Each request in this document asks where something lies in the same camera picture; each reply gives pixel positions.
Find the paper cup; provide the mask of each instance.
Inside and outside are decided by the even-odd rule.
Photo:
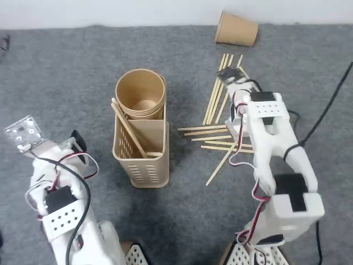
[[[128,114],[132,120],[161,120],[163,119],[163,107],[161,106],[155,112],[146,115]]]
[[[115,95],[121,109],[131,117],[156,115],[165,104],[165,81],[149,69],[131,70],[117,82]]]
[[[259,25],[257,23],[223,11],[218,24],[215,42],[253,46],[258,30]]]

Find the wooden chopstick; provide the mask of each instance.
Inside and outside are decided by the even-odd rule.
[[[237,142],[234,142],[233,145],[231,146],[231,148],[229,148],[228,152],[226,153],[226,155],[222,158],[222,160],[220,161],[220,163],[218,164],[218,166],[216,167],[216,169],[214,170],[214,172],[212,173],[212,175],[210,176],[210,178],[208,179],[208,181],[206,182],[206,186],[210,185],[211,181],[213,180],[213,178],[216,176],[216,174],[218,173],[218,171],[221,169],[221,167],[223,166],[224,162],[226,161],[226,159],[228,158],[228,156],[231,154],[232,150],[235,148],[235,146],[237,145]]]
[[[231,55],[231,58],[229,59],[228,66],[231,66],[231,65],[232,65],[233,57],[234,57],[234,55],[232,54],[232,55]],[[220,81],[220,83],[221,83],[221,87],[220,87],[219,90],[218,90],[217,99],[216,99],[216,101],[215,101],[215,104],[214,104],[214,106],[213,106],[213,110],[212,110],[212,113],[211,113],[211,116],[210,116],[210,119],[209,119],[209,123],[210,123],[210,124],[212,123],[213,117],[215,116],[215,112],[216,112],[216,109],[217,109],[217,107],[218,107],[218,102],[220,101],[220,97],[221,97],[221,95],[222,95],[223,88],[224,88],[224,83],[221,82],[221,81]]]
[[[122,110],[120,109],[120,107],[118,106],[116,99],[112,98],[111,99],[111,103],[110,103],[112,109],[114,110],[116,116],[119,118],[120,122],[122,123],[122,125],[124,126],[125,130],[127,131],[127,133],[130,135],[133,143],[136,145],[137,149],[139,150],[139,152],[141,153],[143,158],[147,158],[147,155],[145,153],[145,151],[143,150],[140,142],[138,141],[135,133],[133,132],[133,129],[130,127],[129,122],[126,120]]]
[[[221,64],[220,64],[220,66],[219,66],[219,68],[218,68],[219,71],[220,71],[220,70],[222,69],[222,67],[223,67],[225,58],[226,58],[226,54],[223,54],[222,60],[221,60]],[[210,107],[211,107],[213,95],[215,94],[215,90],[216,90],[217,85],[218,85],[218,78],[216,78],[215,84],[213,85],[213,90],[212,90],[212,94],[211,94],[211,97],[210,97],[210,101],[208,102],[208,106],[207,106],[207,109],[206,109],[205,117],[204,117],[204,120],[203,120],[203,122],[202,122],[203,125],[206,124],[206,121],[207,121],[207,118],[208,118],[208,113],[210,112]]]
[[[196,130],[221,129],[221,128],[226,128],[226,126],[215,125],[215,126],[201,126],[201,127],[185,127],[185,128],[179,128],[178,131],[196,131]]]
[[[205,141],[205,144],[211,144],[211,145],[232,145],[232,142],[223,142],[223,141]],[[249,144],[242,144],[242,147],[250,147],[253,148],[252,145]]]
[[[220,139],[232,139],[232,135],[222,135],[222,136],[211,136],[203,138],[193,138],[192,141],[207,141],[207,140],[220,140]]]
[[[238,63],[237,63],[237,68],[240,68],[241,66],[241,63],[242,63],[242,60],[243,60],[243,55],[241,54],[240,57],[239,57],[239,60],[238,60]],[[224,107],[226,106],[226,103],[227,103],[227,99],[228,99],[228,96],[229,96],[229,92],[228,90],[226,91],[226,94],[224,95],[224,98],[223,98],[223,102],[222,102],[222,105],[220,107],[220,110],[218,111],[218,115],[217,115],[217,118],[216,118],[216,121],[215,121],[215,124],[218,124],[220,118],[221,118],[221,115],[223,113],[223,110],[224,110]]]
[[[226,133],[228,129],[218,129],[218,130],[207,130],[207,131],[194,131],[194,132],[187,132],[184,136],[193,136],[193,135],[202,135],[202,134],[218,134],[218,133]]]
[[[234,150],[234,148],[228,148],[228,147],[201,145],[201,148],[202,148],[202,149],[211,149],[211,150],[221,150],[221,151],[232,151],[232,152],[236,152],[236,150]],[[254,150],[240,149],[239,152],[242,152],[242,153],[254,153]]]

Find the floor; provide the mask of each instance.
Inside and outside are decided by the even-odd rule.
[[[302,114],[299,139],[352,60],[352,25],[261,25],[252,48],[215,45],[215,31],[213,26],[0,31],[11,35],[10,50],[0,62],[0,124],[5,128],[31,114],[45,136],[57,142],[77,129],[101,166],[100,175],[89,181],[96,216],[110,220],[122,240],[140,242],[153,264],[216,264],[256,209],[249,168],[225,165],[206,187],[224,152],[202,150],[177,131],[201,124],[222,54],[244,54],[247,73]],[[110,98],[117,79],[140,67],[167,79],[170,181],[162,189],[134,188],[111,154]],[[324,264],[349,264],[353,258],[352,84],[350,75],[306,146],[326,211]],[[53,264],[36,214],[24,201],[31,159],[5,137],[0,148],[3,264]],[[239,160],[252,157],[241,154]],[[282,167],[280,160],[271,165],[274,172]],[[317,264],[314,227],[284,249],[295,264]]]

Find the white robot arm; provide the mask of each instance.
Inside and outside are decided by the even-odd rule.
[[[298,144],[287,108],[279,93],[257,92],[256,82],[241,71],[227,68],[218,75],[232,102],[226,125],[235,140],[250,136],[254,149],[254,178],[269,197],[263,210],[245,226],[246,242],[254,247],[283,245],[306,232],[324,215],[318,183],[303,147]],[[274,176],[273,156],[284,158],[294,173]]]
[[[62,161],[62,164],[83,178],[90,157],[83,152],[85,143],[78,133],[60,145],[45,140],[31,116],[6,128],[5,132],[21,153],[35,157],[34,173],[25,197],[31,208],[38,211],[56,263],[68,265],[65,256],[69,239],[89,203],[89,190],[86,190],[78,178],[68,170],[48,163],[42,158]],[[97,223],[91,207],[72,242],[69,263],[126,264],[119,237],[112,223],[108,221]]]

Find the slotted container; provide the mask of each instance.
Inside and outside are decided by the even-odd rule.
[[[166,106],[161,120],[129,120],[147,154],[142,158],[129,134],[115,117],[113,155],[120,162],[136,188],[161,188],[169,181],[169,124]]]

